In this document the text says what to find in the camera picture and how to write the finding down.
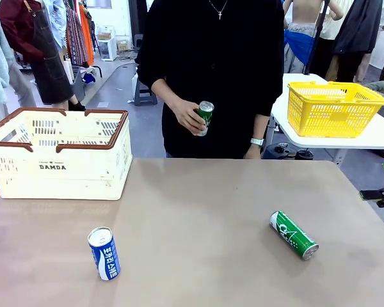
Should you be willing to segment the person's left hand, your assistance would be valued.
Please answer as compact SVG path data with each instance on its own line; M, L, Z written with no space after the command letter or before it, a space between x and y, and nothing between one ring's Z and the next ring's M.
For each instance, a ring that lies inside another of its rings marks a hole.
M261 146L251 144L248 151L244 155L245 159L260 159L261 158Z

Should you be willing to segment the person's right hand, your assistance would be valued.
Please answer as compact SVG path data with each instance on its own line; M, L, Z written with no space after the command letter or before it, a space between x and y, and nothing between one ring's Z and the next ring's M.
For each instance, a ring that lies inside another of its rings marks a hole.
M205 120L198 114L198 105L180 98L171 103L170 109L177 121L192 135L198 136L206 129Z

